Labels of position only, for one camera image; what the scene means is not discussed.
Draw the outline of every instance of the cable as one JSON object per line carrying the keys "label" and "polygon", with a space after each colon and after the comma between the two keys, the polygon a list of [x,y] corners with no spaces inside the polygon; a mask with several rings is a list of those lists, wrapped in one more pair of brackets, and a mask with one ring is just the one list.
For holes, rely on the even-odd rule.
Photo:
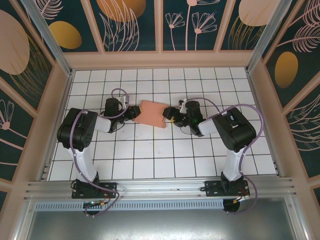
{"label": "cable", "polygon": [[76,150],[74,149],[74,146],[73,146],[73,135],[74,135],[74,132],[75,132],[75,128],[76,128],[76,124],[81,116],[82,113],[84,112],[87,112],[88,110],[81,110],[77,116],[75,117],[74,119],[74,122],[72,124],[72,127],[71,127],[71,131],[70,131],[70,139],[69,139],[69,144],[70,144],[70,149],[72,151],[72,154],[73,154],[73,161],[74,161],[74,165],[75,165],[75,168],[77,169],[77,171],[80,173],[80,175],[83,177],[84,180],[86,180],[90,185],[92,185],[93,187],[97,188],[97,189],[100,189],[100,190],[103,190],[103,191],[106,191],[106,192],[110,192],[110,193],[114,193],[116,194],[116,198],[115,200],[103,211],[100,211],[98,212],[97,214],[95,215],[89,215],[87,213],[87,207],[85,208],[84,212],[86,214],[87,217],[91,217],[91,218],[95,218],[95,217],[98,217],[98,216],[101,216],[102,214],[104,214],[105,212],[107,212],[110,208],[112,208],[112,206],[118,201],[119,197],[120,197],[120,193],[116,190],[110,190],[110,189],[107,189],[107,188],[104,188],[104,187],[101,187],[99,185],[96,185],[94,184],[93,182],[91,182],[80,170],[79,168],[79,165],[78,165],[78,162],[77,162],[77,158],[76,158]]}
{"label": "cable", "polygon": [[181,132],[183,132],[185,135],[192,135],[192,133],[186,133],[184,131],[182,131],[182,127],[180,127]]}
{"label": "cable", "polygon": [[256,109],[254,106],[251,106],[251,105],[249,105],[249,104],[244,104],[244,103],[242,103],[242,104],[236,104],[236,105],[233,105],[233,106],[231,106],[231,107],[228,107],[227,109],[223,110],[220,114],[224,114],[224,113],[226,113],[228,110],[230,110],[230,109],[232,109],[232,108],[236,108],[236,107],[248,107],[248,108],[251,108],[251,109],[255,110],[256,113],[258,113],[259,118],[260,118],[260,122],[261,122],[260,131],[258,132],[258,134],[256,135],[256,137],[252,140],[252,142],[250,142],[250,143],[248,144],[248,146],[246,146],[246,147],[244,148],[244,150],[243,150],[243,152],[242,152],[242,154],[241,154],[240,161],[239,161],[239,166],[238,166],[240,174],[252,184],[252,186],[253,186],[253,188],[254,188],[254,195],[255,195],[255,197],[254,197],[254,202],[253,202],[253,204],[252,204],[251,207],[249,207],[248,209],[246,209],[246,210],[244,210],[244,211],[233,212],[233,214],[244,214],[244,213],[247,213],[247,212],[251,211],[251,210],[255,207],[255,205],[256,205],[256,203],[257,203],[257,200],[258,200],[258,190],[257,190],[257,187],[256,187],[256,185],[254,184],[254,182],[242,172],[242,162],[243,162],[243,160],[244,160],[246,151],[247,151],[247,150],[252,146],[252,144],[254,144],[254,143],[258,140],[258,138],[261,136],[262,131],[264,130],[264,124],[265,124],[265,122],[264,122],[264,118],[263,118],[263,116],[262,116],[262,113],[261,113],[258,109]]}

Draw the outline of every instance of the leaf drawing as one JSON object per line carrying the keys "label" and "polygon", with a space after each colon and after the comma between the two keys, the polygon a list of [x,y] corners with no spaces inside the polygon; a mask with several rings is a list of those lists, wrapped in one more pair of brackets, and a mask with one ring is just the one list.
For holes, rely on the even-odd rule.
{"label": "leaf drawing", "polygon": [[300,151],[320,149],[320,95],[309,104],[291,110],[287,120]]}
{"label": "leaf drawing", "polygon": [[62,0],[34,0],[44,19],[53,20],[63,8]]}
{"label": "leaf drawing", "polygon": [[280,43],[277,47],[292,43],[296,52],[308,52],[311,53],[320,43],[320,25],[309,26],[305,25],[301,27],[295,34],[294,38]]}
{"label": "leaf drawing", "polygon": [[104,25],[103,45],[107,52],[135,51],[139,44],[139,25],[135,13],[128,9],[124,1],[122,7],[115,0],[111,6],[106,0],[101,0],[104,12],[100,13]]}
{"label": "leaf drawing", "polygon": [[309,26],[318,25],[320,23],[319,11],[320,11],[320,0],[308,0],[308,3],[304,8],[304,13],[300,17],[298,17],[296,20],[294,20],[289,25],[289,27],[295,24],[301,18],[303,19],[305,24]]}

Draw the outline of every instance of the grid tile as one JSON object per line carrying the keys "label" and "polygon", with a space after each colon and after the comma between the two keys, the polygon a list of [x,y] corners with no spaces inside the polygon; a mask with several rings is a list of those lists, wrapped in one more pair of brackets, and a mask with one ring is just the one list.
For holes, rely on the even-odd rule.
{"label": "grid tile", "polygon": [[191,139],[173,140],[174,157],[193,157],[194,151]]}
{"label": "grid tile", "polygon": [[187,79],[200,79],[199,68],[185,68],[184,78]]}
{"label": "grid tile", "polygon": [[216,79],[201,80],[204,92],[219,92],[218,82]]}
{"label": "grid tile", "polygon": [[169,81],[153,81],[153,92],[155,94],[169,93]]}
{"label": "grid tile", "polygon": [[153,80],[169,80],[167,68],[153,69]]}
{"label": "grid tile", "polygon": [[154,141],[134,141],[134,158],[150,159],[154,157]]}
{"label": "grid tile", "polygon": [[197,177],[213,177],[217,175],[213,156],[195,157],[194,162]]}
{"label": "grid tile", "polygon": [[183,68],[170,68],[169,69],[170,80],[185,80],[185,72]]}
{"label": "grid tile", "polygon": [[137,69],[122,70],[121,81],[136,81]]}
{"label": "grid tile", "polygon": [[138,81],[153,80],[152,69],[138,69],[137,80]]}
{"label": "grid tile", "polygon": [[134,179],[153,179],[154,178],[154,160],[135,159],[133,168]]}
{"label": "grid tile", "polygon": [[258,174],[276,174],[271,155],[255,155],[254,161]]}
{"label": "grid tile", "polygon": [[215,79],[216,72],[213,67],[199,68],[201,79]]}
{"label": "grid tile", "polygon": [[74,75],[74,83],[87,83],[89,82],[91,71],[76,71]]}
{"label": "grid tile", "polygon": [[175,176],[177,178],[195,177],[195,161],[193,157],[182,157],[174,159]]}
{"label": "grid tile", "polygon": [[87,89],[88,89],[87,82],[75,82],[72,84],[72,89],[71,89],[70,95],[71,96],[86,95]]}
{"label": "grid tile", "polygon": [[134,141],[115,141],[114,159],[132,159],[134,148]]}
{"label": "grid tile", "polygon": [[105,75],[106,82],[120,82],[121,70],[107,70]]}
{"label": "grid tile", "polygon": [[106,80],[106,70],[92,70],[89,82],[104,82]]}
{"label": "grid tile", "polygon": [[246,71],[244,67],[230,67],[231,75],[234,79],[246,79]]}
{"label": "grid tile", "polygon": [[[106,99],[112,97],[115,88],[129,93],[130,105],[139,106],[142,100],[148,100],[177,107],[179,100],[187,97],[205,97],[220,111],[238,103],[255,106],[244,68],[92,70],[75,73],[65,115],[70,108],[104,111]],[[208,101],[198,101],[204,117],[218,113]],[[238,108],[258,132],[261,126],[258,114],[248,107]],[[117,132],[95,132],[89,149],[100,179],[220,176],[227,148],[217,132],[196,137],[188,135],[191,134],[188,127],[180,129],[167,119],[165,122],[166,128],[157,128],[130,120],[124,126],[119,124]],[[247,151],[243,172],[277,174],[264,135]],[[71,155],[58,143],[49,180],[76,177]]]}
{"label": "grid tile", "polygon": [[102,95],[104,92],[104,82],[90,82],[87,90],[87,95]]}
{"label": "grid tile", "polygon": [[154,127],[153,128],[153,139],[160,140],[160,139],[171,139],[172,138],[172,124],[166,123],[165,128],[161,127]]}
{"label": "grid tile", "polygon": [[174,178],[175,163],[173,158],[155,158],[154,159],[154,177],[159,178]]}
{"label": "grid tile", "polygon": [[174,157],[172,140],[155,140],[153,144],[154,158]]}
{"label": "grid tile", "polygon": [[215,67],[215,75],[217,79],[231,79],[231,72],[228,67]]}
{"label": "grid tile", "polygon": [[112,179],[132,179],[134,170],[133,159],[113,161]]}
{"label": "grid tile", "polygon": [[220,92],[235,92],[235,85],[232,79],[218,79]]}

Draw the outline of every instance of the purple cable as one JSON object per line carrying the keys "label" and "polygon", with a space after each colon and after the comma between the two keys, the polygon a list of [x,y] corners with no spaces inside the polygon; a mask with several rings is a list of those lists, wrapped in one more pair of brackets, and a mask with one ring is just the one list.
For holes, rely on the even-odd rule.
{"label": "purple cable", "polygon": [[[128,103],[129,103],[129,95],[128,95],[128,93],[127,93],[125,90],[123,90],[122,88],[115,88],[115,89],[113,89],[113,90],[111,91],[111,96],[114,98],[114,91],[116,91],[116,90],[120,90],[120,91],[124,92],[124,94],[127,96],[127,101],[128,101]],[[123,114],[127,111],[128,107],[129,107],[129,105],[127,105],[127,107],[126,107],[120,114],[118,114],[118,115],[116,115],[116,116],[101,116],[101,117],[102,117],[102,118],[105,118],[105,119],[115,119],[115,118],[120,117],[121,115],[123,115]],[[78,113],[78,115],[75,117],[75,120],[74,120],[74,122],[73,122],[73,124],[72,124],[72,128],[71,128],[71,131],[70,131],[69,144],[70,144],[70,149],[71,149],[72,154],[73,154],[73,160],[74,160],[75,168],[76,168],[77,171],[80,173],[80,175],[83,177],[83,179],[86,180],[90,185],[94,186],[94,187],[97,188],[97,189],[103,190],[103,191],[105,191],[105,192],[110,192],[110,193],[117,194],[117,197],[115,198],[115,200],[114,200],[105,210],[100,211],[100,212],[98,212],[98,213],[95,214],[95,215],[89,215],[89,214],[87,213],[87,209],[88,209],[90,206],[87,206],[87,207],[84,209],[84,212],[85,212],[85,214],[86,214],[87,217],[88,217],[88,216],[91,216],[92,218],[94,218],[94,217],[98,217],[98,216],[104,214],[106,211],[108,211],[108,210],[116,203],[116,201],[118,201],[120,194],[119,194],[118,191],[110,190],[110,189],[107,189],[107,188],[104,188],[104,187],[101,187],[101,186],[99,186],[99,185],[94,184],[94,183],[91,182],[88,178],[86,178],[86,176],[81,172],[81,170],[80,170],[80,168],[79,168],[79,165],[78,165],[78,162],[77,162],[77,158],[76,158],[76,151],[75,151],[74,146],[73,146],[73,135],[74,135],[74,132],[75,132],[75,128],[76,128],[76,124],[77,124],[77,122],[78,122],[78,119],[80,118],[80,116],[81,116],[82,113],[87,112],[87,111],[88,111],[88,110],[81,110],[81,111]]]}
{"label": "purple cable", "polygon": [[100,189],[100,190],[103,190],[103,191],[106,191],[106,192],[110,192],[110,193],[114,193],[114,194],[117,194],[117,197],[115,198],[115,200],[103,211],[100,211],[98,212],[97,214],[95,215],[89,215],[87,213],[87,209],[88,207],[85,208],[84,212],[86,214],[87,217],[98,217],[102,214],[104,214],[106,211],[108,211],[115,203],[116,201],[118,201],[119,199],[119,196],[120,196],[120,193],[116,190],[110,190],[110,189],[107,189],[107,188],[104,188],[104,187],[101,187],[99,185],[96,185],[94,184],[93,182],[91,182],[88,178],[86,178],[86,176],[81,172],[80,168],[79,168],[79,165],[78,165],[78,162],[77,162],[77,158],[76,158],[76,151],[74,149],[74,146],[73,146],[73,135],[74,135],[74,132],[75,132],[75,128],[76,128],[76,124],[78,122],[78,119],[80,118],[81,114],[84,113],[84,112],[87,112],[88,110],[81,110],[78,115],[75,117],[75,120],[72,124],[72,127],[71,127],[71,131],[70,131],[70,140],[69,140],[69,144],[70,144],[70,149],[72,151],[72,154],[73,154],[73,160],[74,160],[74,165],[75,165],[75,168],[77,169],[77,171],[80,173],[80,175],[83,177],[84,180],[86,180],[90,185],[94,186],[95,188],[97,189]]}
{"label": "purple cable", "polygon": [[246,175],[244,175],[244,173],[242,172],[242,162],[243,162],[243,160],[244,160],[246,151],[247,151],[247,150],[252,146],[252,144],[254,144],[254,143],[258,140],[258,138],[261,136],[262,131],[264,130],[264,124],[265,124],[265,123],[264,123],[264,118],[263,118],[263,116],[262,116],[262,113],[261,113],[258,109],[256,109],[254,106],[251,106],[251,105],[249,105],[249,104],[236,104],[236,105],[233,105],[233,106],[228,107],[227,109],[223,110],[223,111],[221,112],[221,114],[226,113],[228,110],[230,110],[230,109],[232,109],[232,108],[241,107],[241,106],[251,108],[251,109],[255,110],[255,111],[258,113],[259,118],[260,118],[260,122],[261,122],[261,127],[260,127],[260,131],[259,131],[259,133],[256,135],[256,137],[255,137],[255,138],[252,140],[252,142],[250,142],[249,145],[246,146],[245,149],[243,150],[242,155],[241,155],[241,157],[240,157],[240,161],[239,161],[239,172],[240,172],[240,174],[241,174],[245,179],[247,179],[247,180],[252,184],[252,186],[253,186],[253,188],[254,188],[254,193],[255,193],[254,202],[253,202],[253,205],[252,205],[250,208],[248,208],[247,210],[240,211],[240,212],[233,212],[233,214],[244,214],[244,213],[247,213],[247,212],[251,211],[251,210],[255,207],[255,205],[256,205],[256,203],[257,203],[257,200],[258,200],[258,190],[257,190],[257,187],[256,187],[256,185],[254,184],[254,182],[253,182],[249,177],[247,177]]}

